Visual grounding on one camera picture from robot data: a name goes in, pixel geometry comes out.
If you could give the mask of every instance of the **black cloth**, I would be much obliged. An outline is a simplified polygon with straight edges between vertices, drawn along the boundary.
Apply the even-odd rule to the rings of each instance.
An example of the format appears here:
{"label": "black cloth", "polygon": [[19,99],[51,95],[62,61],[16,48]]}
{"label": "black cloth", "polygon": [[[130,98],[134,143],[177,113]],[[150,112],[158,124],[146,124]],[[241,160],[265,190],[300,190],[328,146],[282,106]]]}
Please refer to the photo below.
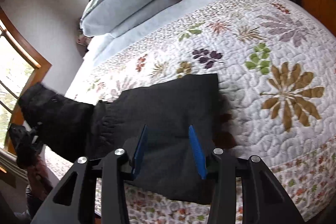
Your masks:
{"label": "black cloth", "polygon": [[22,95],[19,105],[30,126],[42,122],[41,140],[71,160],[104,157],[148,126],[152,133],[141,171],[130,183],[169,199],[209,204],[212,182],[201,180],[197,172],[188,132],[193,125],[209,155],[219,126],[218,99],[217,75],[209,74],[126,90],[114,102],[100,101],[92,108],[38,84]]}
{"label": "black cloth", "polygon": [[8,129],[16,152],[16,164],[21,169],[36,164],[36,155],[39,155],[43,148],[43,143],[34,140],[36,129],[26,130],[24,126],[12,123]]}

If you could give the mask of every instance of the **brown flower pattern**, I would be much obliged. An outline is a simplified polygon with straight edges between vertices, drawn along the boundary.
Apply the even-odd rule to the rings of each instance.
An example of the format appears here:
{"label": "brown flower pattern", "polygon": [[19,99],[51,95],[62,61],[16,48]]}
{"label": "brown flower pattern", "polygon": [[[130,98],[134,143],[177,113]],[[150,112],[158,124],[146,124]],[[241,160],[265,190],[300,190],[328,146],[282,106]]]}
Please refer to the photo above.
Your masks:
{"label": "brown flower pattern", "polygon": [[210,27],[213,30],[213,33],[219,35],[229,30],[230,23],[224,21],[211,22],[207,27]]}
{"label": "brown flower pattern", "polygon": [[283,5],[279,4],[279,3],[271,3],[271,4],[275,8],[277,8],[278,10],[280,10],[281,12],[283,12],[285,14],[290,14],[289,10],[285,6],[283,6]]}
{"label": "brown flower pattern", "polygon": [[188,62],[181,62],[180,67],[176,70],[177,78],[182,78],[185,75],[191,74],[191,63]]}
{"label": "brown flower pattern", "polygon": [[144,56],[142,56],[138,59],[138,63],[136,65],[137,72],[141,72],[141,69],[145,66],[145,61],[146,61],[147,55],[148,54],[145,54]]}
{"label": "brown flower pattern", "polygon": [[261,93],[260,95],[269,95],[262,109],[271,109],[271,118],[278,117],[280,108],[283,109],[283,125],[286,131],[292,128],[292,109],[299,122],[305,126],[310,126],[308,116],[311,115],[316,119],[321,119],[315,105],[305,98],[321,98],[324,87],[317,86],[311,89],[306,88],[313,80],[314,74],[310,71],[301,74],[300,64],[295,64],[289,75],[288,62],[282,64],[281,69],[272,66],[274,79],[269,78],[268,82],[278,90],[278,93]]}
{"label": "brown flower pattern", "polygon": [[264,37],[257,28],[250,29],[248,26],[241,26],[238,28],[238,33],[235,34],[237,39],[243,43],[253,40],[262,41]]}
{"label": "brown flower pattern", "polygon": [[154,64],[154,68],[152,69],[152,73],[150,74],[150,76],[152,78],[156,78],[162,74],[164,74],[165,70],[168,67],[168,62],[163,62],[163,63],[156,63]]}

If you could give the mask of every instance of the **window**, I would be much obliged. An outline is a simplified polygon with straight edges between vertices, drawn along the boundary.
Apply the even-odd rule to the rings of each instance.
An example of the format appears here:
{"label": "window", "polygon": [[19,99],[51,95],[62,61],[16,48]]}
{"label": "window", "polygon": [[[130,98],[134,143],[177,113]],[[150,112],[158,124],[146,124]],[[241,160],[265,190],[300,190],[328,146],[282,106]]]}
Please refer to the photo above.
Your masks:
{"label": "window", "polygon": [[10,123],[24,121],[17,100],[43,79],[51,64],[24,40],[1,8],[0,49],[0,148],[14,153],[7,131]]}

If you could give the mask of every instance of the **floral quilt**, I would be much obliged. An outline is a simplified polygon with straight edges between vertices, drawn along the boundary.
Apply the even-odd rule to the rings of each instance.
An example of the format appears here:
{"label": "floral quilt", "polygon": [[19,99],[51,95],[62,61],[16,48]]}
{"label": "floral quilt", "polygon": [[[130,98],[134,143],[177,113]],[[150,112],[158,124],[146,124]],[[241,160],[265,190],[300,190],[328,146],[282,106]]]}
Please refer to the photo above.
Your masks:
{"label": "floral quilt", "polygon": [[[308,220],[336,189],[335,60],[335,37],[290,4],[220,0],[111,57],[73,99],[112,102],[127,89],[217,73],[230,109],[224,127],[237,144],[231,153],[259,155]],[[209,206],[125,189],[131,223],[207,220]],[[243,208],[237,189],[239,223]]]}

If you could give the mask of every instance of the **metal screw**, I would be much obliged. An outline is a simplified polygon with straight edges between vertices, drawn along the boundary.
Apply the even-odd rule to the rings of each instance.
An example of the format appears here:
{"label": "metal screw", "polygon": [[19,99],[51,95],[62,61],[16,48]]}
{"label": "metal screw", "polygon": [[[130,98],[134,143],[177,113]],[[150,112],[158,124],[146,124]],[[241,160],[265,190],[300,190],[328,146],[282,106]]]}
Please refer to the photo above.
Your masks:
{"label": "metal screw", "polygon": [[125,153],[125,150],[122,148],[118,148],[117,150],[114,151],[114,153],[118,156],[122,155],[123,153]]}
{"label": "metal screw", "polygon": [[260,158],[258,156],[252,156],[251,161],[253,162],[260,162]]}
{"label": "metal screw", "polygon": [[84,163],[87,162],[87,157],[80,157],[80,158],[77,160],[77,162],[78,162],[79,164],[84,164]]}
{"label": "metal screw", "polygon": [[216,154],[216,155],[221,155],[221,154],[223,154],[223,149],[221,149],[221,148],[215,148],[214,150],[213,150],[213,152]]}

